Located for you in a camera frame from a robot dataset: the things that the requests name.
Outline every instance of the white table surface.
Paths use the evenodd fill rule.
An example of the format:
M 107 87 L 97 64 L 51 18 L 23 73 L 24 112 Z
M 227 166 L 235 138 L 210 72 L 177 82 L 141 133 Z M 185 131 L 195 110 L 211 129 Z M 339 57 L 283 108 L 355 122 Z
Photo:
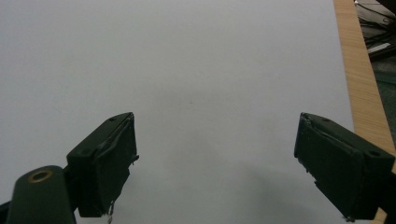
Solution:
M 352 128 L 332 0 L 0 2 L 1 203 L 128 111 L 113 223 L 345 222 L 293 158 L 300 112 Z

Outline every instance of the small wire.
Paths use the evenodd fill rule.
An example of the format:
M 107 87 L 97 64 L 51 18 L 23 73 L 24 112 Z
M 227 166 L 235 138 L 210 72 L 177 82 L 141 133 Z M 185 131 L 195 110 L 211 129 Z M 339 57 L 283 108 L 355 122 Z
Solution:
M 364 36 L 364 43 L 366 44 L 367 49 L 378 43 L 388 43 L 395 37 L 396 31 L 394 29 L 394 24 L 384 25 L 374 21 L 367 21 L 361 17 L 359 17 L 359 23 L 361 24 L 361 27 L 368 27 L 370 29 L 382 31 L 379 35 Z
M 381 5 L 380 3 L 360 3 L 361 5 L 369 6 L 369 5 Z
M 113 221 L 113 212 L 114 212 L 114 201 L 111 202 L 110 207 L 108 208 L 108 220 L 107 220 L 107 224 L 111 224 L 111 222 Z
M 388 19 L 395 20 L 394 17 L 391 17 L 391 16 L 385 15 L 385 14 L 383 14 L 383 13 L 380 13 L 380 12 L 378 12 L 378 11 L 372 10 L 372 9 L 370 9 L 370 8 L 368 8 L 368 7 L 365 7 L 364 5 L 362 5 L 362 4 L 360 4 L 360 3 L 358 3 L 357 5 L 360 6 L 360 7 L 362 7 L 362 8 L 364 8 L 364 9 L 366 9 L 366 10 L 372 11 L 372 12 L 378 14 L 378 15 L 384 16 L 384 17 L 386 17 L 386 18 L 388 18 Z

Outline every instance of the wooden surface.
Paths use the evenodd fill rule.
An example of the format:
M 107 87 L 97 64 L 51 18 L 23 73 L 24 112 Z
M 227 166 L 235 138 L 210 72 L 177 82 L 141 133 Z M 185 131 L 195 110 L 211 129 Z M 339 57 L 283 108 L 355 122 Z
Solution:
M 395 155 L 384 107 L 379 97 L 354 4 L 350 0 L 333 1 L 355 133 Z M 372 223 L 383 223 L 384 219 L 384 212 L 379 211 Z

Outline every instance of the cable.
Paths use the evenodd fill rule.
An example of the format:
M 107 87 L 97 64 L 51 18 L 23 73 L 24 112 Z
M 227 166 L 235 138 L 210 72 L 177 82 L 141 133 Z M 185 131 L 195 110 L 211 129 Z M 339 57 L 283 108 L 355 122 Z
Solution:
M 360 3 L 360 4 L 365 6 L 381 5 L 380 3 Z
M 378 15 L 384 16 L 384 17 L 386 17 L 386 18 L 388 18 L 388 19 L 395 20 L 394 17 L 391 17 L 391 16 L 385 15 L 385 14 L 383 14 L 383 13 L 380 13 L 380 12 L 378 12 L 378 11 L 372 10 L 372 9 L 370 9 L 370 8 L 368 8 L 368 7 L 365 7 L 364 5 L 362 5 L 362 4 L 360 4 L 360 3 L 358 3 L 357 5 L 360 6 L 360 7 L 362 7 L 362 8 L 364 8 L 364 9 L 366 9 L 366 10 L 372 11 L 372 12 L 378 14 Z
M 381 32 L 379 35 L 364 36 L 364 43 L 366 44 L 367 49 L 378 43 L 388 43 L 396 35 L 396 23 L 385 25 L 374 21 L 367 21 L 361 17 L 359 17 L 359 23 L 361 24 L 361 27 L 368 27 Z

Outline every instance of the screw hole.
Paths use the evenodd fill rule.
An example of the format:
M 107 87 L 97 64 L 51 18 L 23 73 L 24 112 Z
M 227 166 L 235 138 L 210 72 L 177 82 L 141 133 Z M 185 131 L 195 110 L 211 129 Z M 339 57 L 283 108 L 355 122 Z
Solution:
M 29 182 L 30 183 L 38 183 L 38 182 L 48 179 L 51 175 L 52 175 L 51 170 L 37 171 L 34 174 L 29 176 Z
M 370 155 L 372 156 L 380 156 L 380 154 L 376 151 L 369 151 Z

